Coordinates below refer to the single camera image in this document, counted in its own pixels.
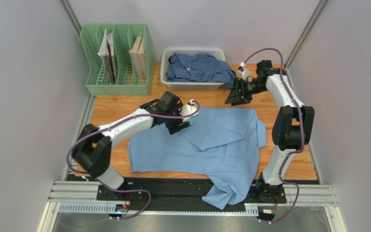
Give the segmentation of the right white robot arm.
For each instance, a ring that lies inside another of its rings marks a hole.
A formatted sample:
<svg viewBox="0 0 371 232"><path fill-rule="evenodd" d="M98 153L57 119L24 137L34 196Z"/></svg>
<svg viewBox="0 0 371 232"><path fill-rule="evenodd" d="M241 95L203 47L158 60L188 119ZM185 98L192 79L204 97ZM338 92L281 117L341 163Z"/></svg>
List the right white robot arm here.
<svg viewBox="0 0 371 232"><path fill-rule="evenodd" d="M260 174L250 197L262 203L284 203L284 176L295 154L301 153L309 143L314 123L314 108L306 106L294 93L283 68L274 68L270 60L257 64L256 77L240 63L226 104L248 104L253 95L269 91L274 97L279 112L272 128L275 145L271 159Z"/></svg>

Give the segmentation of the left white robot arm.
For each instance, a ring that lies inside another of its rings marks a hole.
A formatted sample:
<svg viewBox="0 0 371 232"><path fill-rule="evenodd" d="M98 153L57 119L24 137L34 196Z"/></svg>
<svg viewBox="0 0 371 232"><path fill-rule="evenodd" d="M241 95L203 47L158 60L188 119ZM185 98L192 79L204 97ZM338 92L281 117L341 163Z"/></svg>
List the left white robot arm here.
<svg viewBox="0 0 371 232"><path fill-rule="evenodd" d="M189 127L189 119L199 110L196 100L183 104L177 95L166 91L161 98L140 105L122 119L97 127L84 126L67 156L108 189L120 191L124 178L110 164L112 149L123 140L162 124L173 135Z"/></svg>

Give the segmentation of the light blue long sleeve shirt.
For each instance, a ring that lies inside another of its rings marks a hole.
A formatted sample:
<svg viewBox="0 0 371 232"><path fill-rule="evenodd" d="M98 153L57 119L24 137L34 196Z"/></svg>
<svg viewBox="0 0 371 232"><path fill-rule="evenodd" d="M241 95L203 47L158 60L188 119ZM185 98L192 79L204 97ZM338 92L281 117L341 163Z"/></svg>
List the light blue long sleeve shirt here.
<svg viewBox="0 0 371 232"><path fill-rule="evenodd" d="M201 108L189 123L173 135L164 126L133 135L128 143L132 171L204 174L213 183L204 202L221 210L242 202L267 143L265 123L245 108Z"/></svg>

